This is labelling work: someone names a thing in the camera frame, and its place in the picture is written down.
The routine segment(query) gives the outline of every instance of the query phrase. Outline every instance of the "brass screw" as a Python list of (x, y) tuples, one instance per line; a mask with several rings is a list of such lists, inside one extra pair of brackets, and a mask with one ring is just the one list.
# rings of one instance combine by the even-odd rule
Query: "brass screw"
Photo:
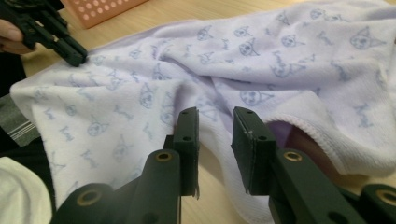
[(382, 202), (396, 206), (396, 192), (388, 189), (378, 189), (375, 193)]
[(303, 160), (303, 157), (302, 157), (300, 154), (298, 154), (297, 152), (288, 151), (288, 152), (285, 152), (285, 153), (283, 154), (283, 156), (284, 156), (288, 161), (302, 161), (302, 160)]
[(97, 203), (102, 198), (102, 191), (98, 189), (87, 189), (82, 192), (77, 198), (79, 206), (90, 206)]

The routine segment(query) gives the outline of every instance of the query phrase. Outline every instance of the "white towel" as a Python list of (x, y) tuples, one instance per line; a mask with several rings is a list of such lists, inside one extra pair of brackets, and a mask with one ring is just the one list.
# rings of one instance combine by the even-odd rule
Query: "white towel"
[(249, 223), (271, 222), (267, 198), (242, 186), (233, 108), (298, 126), (341, 174), (392, 173), (395, 24), (396, 7), (374, 0), (180, 21), (92, 50), (79, 68), (57, 63), (11, 94), (45, 141), (58, 206), (85, 184), (117, 188), (139, 176), (178, 112), (197, 106), (200, 141), (219, 159), (234, 206)]
[(50, 196), (43, 181), (9, 157), (0, 158), (0, 223), (50, 223)]

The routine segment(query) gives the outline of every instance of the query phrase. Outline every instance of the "cartoon print pattern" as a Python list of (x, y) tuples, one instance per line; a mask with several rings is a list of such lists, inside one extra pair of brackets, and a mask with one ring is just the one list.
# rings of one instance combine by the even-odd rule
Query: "cartoon print pattern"
[(91, 169), (97, 168), (99, 164), (92, 158), (92, 153), (90, 150), (86, 150), (84, 153), (81, 154), (81, 157), (84, 161), (87, 161), (90, 165)]
[(92, 58), (93, 64), (96, 66), (102, 66), (104, 61), (106, 59), (106, 56), (104, 55), (98, 55)]
[(55, 119), (55, 117), (51, 111), (51, 108), (48, 108), (46, 111), (44, 111), (44, 114), (47, 115), (48, 119)]
[(289, 77), (305, 70), (306, 66), (297, 63), (284, 63), (279, 51), (273, 52), (276, 63), (271, 65), (271, 70), (276, 77)]
[(198, 55), (198, 57), (200, 57), (200, 59), (201, 59), (200, 60), (201, 64), (209, 64), (212, 61), (213, 54), (214, 54), (214, 52), (208, 52), (208, 53)]
[(133, 145), (127, 145), (123, 135), (120, 137), (120, 141), (113, 150), (113, 159), (117, 162), (122, 162), (125, 157), (130, 153)]
[(363, 105), (354, 106), (353, 108), (360, 119), (360, 128), (370, 128), (374, 126), (367, 115), (370, 111), (370, 105), (364, 103)]
[(223, 42), (223, 49), (229, 50), (230, 49), (230, 40), (227, 38), (221, 39)]
[(324, 44), (327, 45), (327, 46), (334, 45), (334, 43), (329, 39), (329, 37), (327, 37), (325, 31), (320, 32), (320, 34), (317, 36), (317, 38), (319, 40), (322, 40), (324, 42)]
[(73, 117), (77, 114), (77, 107), (75, 105), (67, 104), (60, 96), (58, 96), (59, 100), (64, 103), (64, 112), (70, 117)]
[(255, 106), (270, 100), (274, 95), (263, 91), (240, 91), (239, 97), (246, 105)]
[(246, 37), (246, 36), (252, 36), (249, 32), (248, 32), (248, 26), (243, 26), (240, 27), (238, 29), (236, 29), (235, 31), (233, 31), (233, 34), (237, 37)]
[(124, 79), (117, 77), (117, 70), (114, 70), (108, 74), (108, 76), (110, 77), (110, 82), (106, 85), (106, 88), (110, 91), (117, 90), (122, 84), (126, 82)]
[(120, 105), (115, 105), (114, 112), (120, 116), (125, 117), (128, 121), (134, 119), (134, 115), (123, 109)]
[(209, 33), (210, 28), (212, 28), (212, 26), (206, 26), (205, 28), (199, 30), (197, 33), (197, 39), (199, 41), (204, 41), (213, 38), (213, 36)]
[(132, 71), (132, 72), (129, 74), (129, 76), (134, 80), (135, 83), (139, 83), (139, 82), (140, 82), (139, 77), (138, 77), (136, 71)]
[(285, 24), (285, 25), (290, 25), (290, 23), (289, 23), (289, 19), (288, 19), (288, 17), (286, 16), (286, 11), (283, 11), (282, 13), (280, 13), (279, 15), (277, 15), (276, 16), (276, 19), (278, 20), (278, 21), (281, 21), (283, 24)]
[(301, 45), (305, 45), (303, 42), (299, 42), (296, 39), (296, 35), (285, 35), (281, 39), (283, 46), (286, 48), (295, 48)]
[(325, 21), (345, 21), (340, 14), (331, 14), (329, 15), (326, 10), (316, 8), (311, 10), (310, 16), (312, 20), (323, 19)]
[(353, 35), (350, 38), (350, 43), (356, 49), (369, 49), (387, 44), (387, 42), (381, 41), (371, 36), (369, 27), (358, 31), (355, 35)]
[(74, 74), (70, 74), (68, 81), (72, 87), (81, 87), (81, 85), (75, 81)]
[(145, 133), (148, 137), (149, 140), (153, 139), (153, 134), (152, 134), (152, 130), (149, 127), (149, 123), (147, 122), (145, 125), (145, 128), (143, 129), (143, 133)]
[(140, 90), (140, 104), (147, 109), (151, 109), (153, 102), (154, 90), (151, 89), (148, 83), (145, 83)]
[(138, 47), (137, 49), (132, 50), (129, 53), (129, 56), (132, 57), (133, 59), (138, 59), (141, 53), (142, 51), (140, 50), (140, 47)]
[(92, 123), (90, 124), (90, 126), (87, 129), (87, 133), (88, 133), (88, 135), (90, 135), (92, 137), (96, 137), (96, 136), (100, 135), (101, 133), (104, 133), (106, 131), (107, 127), (108, 127), (108, 124), (100, 123), (99, 121), (96, 120), (96, 118), (94, 118), (92, 116)]
[(162, 72), (161, 65), (159, 63), (157, 63), (157, 65), (155, 65), (155, 67), (154, 67), (152, 79), (154, 79), (154, 80), (168, 80), (171, 78)]
[(95, 96), (91, 93), (86, 92), (86, 88), (82, 87), (77, 90), (77, 94), (87, 99), (88, 101), (94, 101)]
[(254, 41), (255, 38), (250, 39), (249, 41), (239, 45), (239, 51), (244, 56), (259, 56), (260, 54), (256, 52), (254, 49)]
[(48, 87), (37, 87), (35, 88), (35, 93), (34, 93), (34, 97), (35, 97), (35, 101), (39, 102), (39, 101), (48, 101), (49, 97), (47, 96), (47, 88)]
[(161, 104), (161, 121), (167, 125), (174, 124), (175, 96), (167, 92)]
[(73, 141), (74, 136), (70, 133), (69, 126), (64, 126), (59, 132), (65, 137), (66, 142)]

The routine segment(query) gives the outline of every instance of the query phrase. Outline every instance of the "screw hole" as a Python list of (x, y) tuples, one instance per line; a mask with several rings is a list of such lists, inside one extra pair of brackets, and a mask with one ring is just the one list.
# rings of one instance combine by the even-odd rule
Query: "screw hole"
[(102, 198), (102, 191), (98, 189), (88, 189), (82, 192), (77, 198), (79, 206), (90, 206), (97, 203)]
[(172, 154), (168, 152), (161, 152), (156, 156), (157, 161), (170, 161), (172, 159)]

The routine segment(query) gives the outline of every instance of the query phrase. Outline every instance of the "towel fold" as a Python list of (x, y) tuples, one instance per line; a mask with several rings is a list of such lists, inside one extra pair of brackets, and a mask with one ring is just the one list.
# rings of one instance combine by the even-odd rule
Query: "towel fold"
[[(213, 21), (179, 21), (125, 36), (11, 90), (42, 134), (58, 206), (92, 182), (118, 188), (163, 146), (179, 111), (196, 106), (200, 141), (219, 159), (233, 205), (271, 222), (266, 197), (245, 194), (231, 150), (233, 108), (299, 127), (341, 174), (396, 166), (396, 7), (317, 1)], [(281, 145), (288, 129), (278, 132)]]

